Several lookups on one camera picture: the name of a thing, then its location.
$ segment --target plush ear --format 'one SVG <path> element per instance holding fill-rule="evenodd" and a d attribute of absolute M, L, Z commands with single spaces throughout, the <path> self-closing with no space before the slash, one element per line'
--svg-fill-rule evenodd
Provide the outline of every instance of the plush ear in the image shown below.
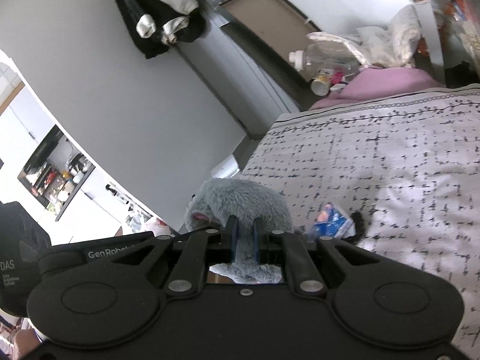
<path fill-rule="evenodd" d="M 210 221 L 210 218 L 201 212 L 195 212 L 191 216 L 193 216 L 197 221 Z"/>

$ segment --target kitchen shelf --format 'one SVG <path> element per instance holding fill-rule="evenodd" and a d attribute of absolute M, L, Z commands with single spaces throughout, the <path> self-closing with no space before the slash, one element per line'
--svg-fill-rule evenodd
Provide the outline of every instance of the kitchen shelf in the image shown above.
<path fill-rule="evenodd" d="M 52 169 L 52 165 L 47 163 L 46 166 L 45 166 L 45 169 L 42 170 L 42 172 L 38 176 L 37 181 L 35 181 L 35 183 L 33 184 L 33 188 L 38 190 L 41 186 L 43 186 L 44 179 L 50 173 L 51 169 Z"/>
<path fill-rule="evenodd" d="M 60 212 L 58 213 L 57 217 L 55 218 L 55 222 L 58 222 L 60 220 L 60 218 L 62 217 L 63 213 L 65 212 L 65 210 L 67 209 L 68 205 L 71 203 L 71 201 L 73 200 L 73 198 L 75 197 L 75 195 L 77 194 L 77 192 L 80 190 L 80 188 L 82 187 L 83 183 L 85 183 L 85 181 L 87 180 L 88 176 L 90 176 L 90 174 L 92 174 L 93 170 L 95 169 L 95 166 L 92 164 L 92 166 L 90 167 L 90 169 L 87 170 L 87 172 L 85 173 L 85 175 L 82 177 L 82 179 L 79 181 L 79 183 L 77 184 L 77 186 L 75 187 L 75 189 L 71 192 L 70 196 L 68 197 L 68 199 L 66 200 L 66 202 L 63 204 L 62 208 L 60 209 Z"/>

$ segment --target gray plush toy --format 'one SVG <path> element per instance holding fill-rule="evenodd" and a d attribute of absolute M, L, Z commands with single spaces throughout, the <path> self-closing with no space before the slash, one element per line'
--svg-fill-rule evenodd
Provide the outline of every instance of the gray plush toy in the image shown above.
<path fill-rule="evenodd" d="M 255 262 L 252 226 L 256 218 L 263 218 L 266 231 L 293 233 L 292 218 L 283 196 L 254 181 L 213 178 L 203 183 L 190 202 L 185 225 L 188 231 L 208 224 L 225 226 L 230 215 L 238 218 L 236 259 L 232 264 L 217 264 L 210 270 L 239 284 L 278 283 L 282 279 L 279 267 Z"/>

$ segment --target patterned bedsheet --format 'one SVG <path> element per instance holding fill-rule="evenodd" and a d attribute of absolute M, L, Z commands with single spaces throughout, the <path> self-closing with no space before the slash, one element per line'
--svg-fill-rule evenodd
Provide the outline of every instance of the patterned bedsheet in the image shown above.
<path fill-rule="evenodd" d="M 479 85 L 283 115 L 243 177 L 284 195 L 295 226 L 323 202 L 361 211 L 359 246 L 459 289 L 453 343 L 480 359 Z"/>

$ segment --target door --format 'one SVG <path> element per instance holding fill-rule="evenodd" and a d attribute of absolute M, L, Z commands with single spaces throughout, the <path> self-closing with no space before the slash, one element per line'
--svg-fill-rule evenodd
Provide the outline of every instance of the door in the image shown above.
<path fill-rule="evenodd" d="M 292 100 L 236 43 L 224 35 L 227 23 L 214 9 L 215 0 L 205 0 L 207 33 L 178 48 L 231 114 L 253 139 L 263 137 L 284 113 L 297 112 Z"/>

